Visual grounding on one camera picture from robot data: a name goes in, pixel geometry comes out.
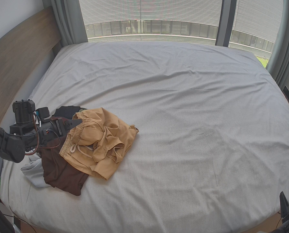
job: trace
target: wrinkled sheet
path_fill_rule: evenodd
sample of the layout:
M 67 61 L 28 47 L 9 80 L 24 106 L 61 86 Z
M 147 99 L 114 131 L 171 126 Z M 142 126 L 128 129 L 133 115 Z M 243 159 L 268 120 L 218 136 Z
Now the wrinkled sheet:
M 104 107 L 139 134 L 81 195 L 4 162 L 1 199 L 52 232 L 240 232 L 289 200 L 289 104 L 252 53 L 178 42 L 64 47 L 31 98 L 50 114 Z

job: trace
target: light gray garment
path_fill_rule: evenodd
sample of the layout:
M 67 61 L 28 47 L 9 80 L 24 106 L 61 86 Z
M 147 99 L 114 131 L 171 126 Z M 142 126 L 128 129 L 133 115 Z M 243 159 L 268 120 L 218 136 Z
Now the light gray garment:
M 53 7 L 62 46 L 88 42 L 79 0 L 42 0 Z
M 26 178 L 38 188 L 51 186 L 44 181 L 42 159 L 38 154 L 29 155 L 28 158 L 30 162 L 21 168 Z
M 33 95 L 52 115 L 104 107 L 139 129 L 113 176 L 79 197 L 38 189 L 5 161 L 1 200 L 51 232 L 230 233 L 289 200 L 289 104 L 250 52 L 129 41 L 61 49 Z
M 283 89 L 289 73 L 289 0 L 284 0 L 284 9 L 277 39 L 266 69 L 278 86 Z

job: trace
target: pile of clothes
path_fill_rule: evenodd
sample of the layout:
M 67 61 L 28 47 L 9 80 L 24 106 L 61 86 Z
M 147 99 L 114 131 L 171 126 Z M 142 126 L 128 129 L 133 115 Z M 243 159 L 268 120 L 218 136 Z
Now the pile of clothes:
M 57 187 L 75 196 L 81 194 L 89 175 L 108 180 L 139 132 L 104 108 L 62 106 L 51 119 L 58 117 L 82 123 L 40 147 L 21 171 L 36 187 Z

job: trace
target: dark brown cloth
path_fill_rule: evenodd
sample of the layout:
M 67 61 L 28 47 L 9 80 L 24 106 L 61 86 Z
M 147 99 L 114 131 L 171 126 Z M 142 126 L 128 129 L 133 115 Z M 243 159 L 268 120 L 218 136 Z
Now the dark brown cloth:
M 44 169 L 43 177 L 45 183 L 51 185 L 52 187 L 57 187 L 75 196 L 79 196 L 88 174 L 82 173 L 81 171 L 75 169 L 59 155 L 59 151 L 63 146 L 65 139 L 66 136 L 61 137 L 60 145 L 57 146 L 59 144 L 59 138 L 55 138 L 54 140 L 48 142 L 45 147 L 57 147 L 52 149 L 40 149 L 42 166 Z

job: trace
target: brown garment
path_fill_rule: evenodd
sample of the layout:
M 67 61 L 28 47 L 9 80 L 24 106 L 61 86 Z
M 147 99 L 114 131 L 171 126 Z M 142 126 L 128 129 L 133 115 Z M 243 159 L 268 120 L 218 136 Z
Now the brown garment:
M 83 122 L 70 130 L 59 154 L 83 173 L 108 180 L 130 149 L 138 129 L 104 108 L 77 112 L 73 119 Z
M 66 162 L 59 151 L 65 142 L 66 136 L 60 138 L 60 145 L 52 149 L 41 148 L 42 166 L 44 169 L 43 177 L 45 183 L 52 187 L 57 187 L 75 196 L 81 194 L 81 188 L 88 178 L 88 174 L 82 173 Z M 48 142 L 47 148 L 59 144 L 59 138 Z

